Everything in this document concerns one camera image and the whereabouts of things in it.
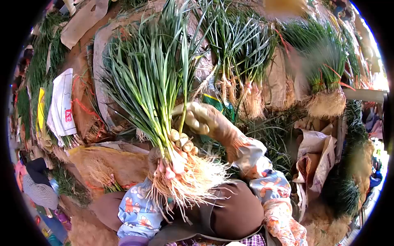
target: paper sheet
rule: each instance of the paper sheet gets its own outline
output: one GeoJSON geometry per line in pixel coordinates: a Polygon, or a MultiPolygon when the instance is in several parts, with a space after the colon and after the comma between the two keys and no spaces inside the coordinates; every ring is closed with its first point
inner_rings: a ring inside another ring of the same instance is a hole
{"type": "Polygon", "coordinates": [[[53,80],[52,102],[49,108],[47,124],[55,136],[76,134],[71,113],[72,68],[67,69],[53,80]]]}
{"type": "Polygon", "coordinates": [[[60,40],[70,50],[108,11],[108,0],[91,0],[63,29],[60,40]]]}

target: purple checkered cloth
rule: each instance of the purple checkered cloth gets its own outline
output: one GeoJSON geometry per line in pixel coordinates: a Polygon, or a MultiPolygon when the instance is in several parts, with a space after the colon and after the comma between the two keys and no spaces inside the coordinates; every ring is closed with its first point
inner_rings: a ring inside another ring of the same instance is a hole
{"type": "MultiPolygon", "coordinates": [[[[247,239],[243,239],[240,243],[243,243],[246,246],[266,246],[266,242],[264,241],[261,233],[254,234],[247,239]]],[[[228,244],[228,242],[223,243],[209,239],[191,238],[179,242],[168,243],[165,246],[224,246],[226,244],[228,244]]]]}

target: blue patterned sleeve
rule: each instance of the blue patterned sleeve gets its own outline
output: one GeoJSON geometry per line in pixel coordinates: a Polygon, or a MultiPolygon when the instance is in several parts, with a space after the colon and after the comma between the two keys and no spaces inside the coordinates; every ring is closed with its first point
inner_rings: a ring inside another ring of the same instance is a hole
{"type": "Polygon", "coordinates": [[[118,237],[137,236],[152,239],[160,229],[163,216],[157,206],[146,198],[152,182],[146,178],[143,183],[130,188],[119,206],[118,217],[123,222],[118,237]]]}
{"type": "Polygon", "coordinates": [[[238,157],[234,164],[241,169],[242,177],[249,181],[249,187],[263,204],[276,198],[290,201],[290,184],[282,172],[273,170],[263,143],[243,135],[233,145],[238,157]]]}

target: market stall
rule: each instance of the market stall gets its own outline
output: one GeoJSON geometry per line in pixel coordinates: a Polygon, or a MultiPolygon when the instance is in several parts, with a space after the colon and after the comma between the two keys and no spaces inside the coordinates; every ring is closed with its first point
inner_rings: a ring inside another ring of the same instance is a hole
{"type": "MultiPolygon", "coordinates": [[[[72,245],[117,244],[91,211],[104,194],[147,178],[144,194],[155,209],[168,221],[175,204],[189,222],[187,209],[222,199],[212,189],[243,178],[208,123],[196,125],[194,103],[211,105],[264,144],[271,171],[283,173],[291,190],[279,193],[288,199],[286,218],[306,234],[289,230],[290,242],[334,245],[346,235],[381,181],[370,138],[383,138],[385,96],[374,90],[383,68],[366,54],[369,34],[351,5],[64,2],[34,27],[10,127],[31,159],[52,163],[73,218],[72,245]],[[152,147],[162,156],[155,170],[152,147]]],[[[271,183],[260,190],[278,182],[271,183]]],[[[282,205],[270,206],[263,204],[267,211],[282,205]]],[[[275,243],[292,245],[272,226],[282,217],[265,216],[275,243]]]]}

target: metal bar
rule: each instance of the metal bar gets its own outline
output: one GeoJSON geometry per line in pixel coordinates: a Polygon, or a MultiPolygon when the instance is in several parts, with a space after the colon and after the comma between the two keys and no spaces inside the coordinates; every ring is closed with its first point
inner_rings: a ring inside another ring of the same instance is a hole
{"type": "Polygon", "coordinates": [[[346,99],[377,102],[381,104],[385,101],[384,95],[387,94],[386,91],[376,90],[356,89],[356,91],[353,91],[350,88],[344,88],[342,90],[345,93],[346,99]]]}

